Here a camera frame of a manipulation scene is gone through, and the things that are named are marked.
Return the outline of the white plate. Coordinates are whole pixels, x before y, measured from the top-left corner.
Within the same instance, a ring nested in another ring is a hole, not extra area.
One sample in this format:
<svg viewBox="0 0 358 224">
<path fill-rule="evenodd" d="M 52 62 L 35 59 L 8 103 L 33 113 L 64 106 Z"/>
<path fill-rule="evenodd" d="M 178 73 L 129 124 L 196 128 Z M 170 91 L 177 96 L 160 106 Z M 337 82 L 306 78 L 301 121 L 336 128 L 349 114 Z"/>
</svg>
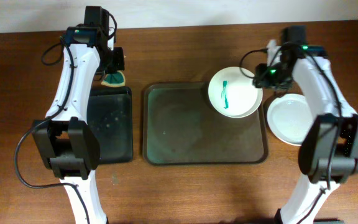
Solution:
<svg viewBox="0 0 358 224">
<path fill-rule="evenodd" d="M 268 106 L 266 118 L 273 134 L 293 146 L 302 145 L 313 124 L 306 98 L 294 93 L 274 99 Z"/>
<path fill-rule="evenodd" d="M 208 85 L 208 98 L 213 108 L 230 118 L 244 118 L 257 110 L 263 91 L 253 86 L 254 74 L 240 67 L 218 71 Z"/>
</svg>

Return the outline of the green yellow sponge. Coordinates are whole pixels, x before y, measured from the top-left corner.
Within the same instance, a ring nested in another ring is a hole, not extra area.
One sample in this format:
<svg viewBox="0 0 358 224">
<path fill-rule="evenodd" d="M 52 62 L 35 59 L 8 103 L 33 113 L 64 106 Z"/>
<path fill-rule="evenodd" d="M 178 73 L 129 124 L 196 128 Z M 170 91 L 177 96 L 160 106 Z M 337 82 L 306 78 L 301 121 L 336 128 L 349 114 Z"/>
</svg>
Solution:
<svg viewBox="0 0 358 224">
<path fill-rule="evenodd" d="M 124 73 L 119 70 L 115 73 L 106 74 L 101 84 L 111 88 L 118 88 L 126 85 L 126 78 Z"/>
</svg>

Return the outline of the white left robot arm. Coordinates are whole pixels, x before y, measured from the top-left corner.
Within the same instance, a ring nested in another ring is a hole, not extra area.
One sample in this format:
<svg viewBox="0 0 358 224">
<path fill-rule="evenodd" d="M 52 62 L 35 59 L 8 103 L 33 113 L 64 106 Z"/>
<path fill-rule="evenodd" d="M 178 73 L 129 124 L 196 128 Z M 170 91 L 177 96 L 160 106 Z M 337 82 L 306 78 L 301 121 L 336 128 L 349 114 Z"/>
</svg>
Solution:
<svg viewBox="0 0 358 224">
<path fill-rule="evenodd" d="M 63 70 L 45 120 L 31 130 L 41 160 L 64 187 L 77 223 L 107 223 L 96 186 L 100 146 L 87 123 L 88 100 L 97 73 L 124 69 L 124 54 L 115 47 L 111 13 L 88 6 L 83 23 L 60 38 Z"/>
</svg>

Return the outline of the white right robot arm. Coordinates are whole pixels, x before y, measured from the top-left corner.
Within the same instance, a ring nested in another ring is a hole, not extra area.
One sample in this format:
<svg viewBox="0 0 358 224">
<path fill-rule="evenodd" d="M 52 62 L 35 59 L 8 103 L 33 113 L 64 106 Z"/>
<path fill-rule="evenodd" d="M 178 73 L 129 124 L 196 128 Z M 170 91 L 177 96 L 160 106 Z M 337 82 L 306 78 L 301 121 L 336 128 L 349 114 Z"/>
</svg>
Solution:
<svg viewBox="0 0 358 224">
<path fill-rule="evenodd" d="M 313 117 L 298 153 L 300 179 L 274 221 L 314 223 L 329 195 L 358 174 L 358 114 L 341 93 L 324 47 L 307 42 L 304 26 L 285 28 L 281 44 L 271 40 L 264 52 L 267 63 L 256 67 L 253 85 L 288 90 L 296 82 Z"/>
</svg>

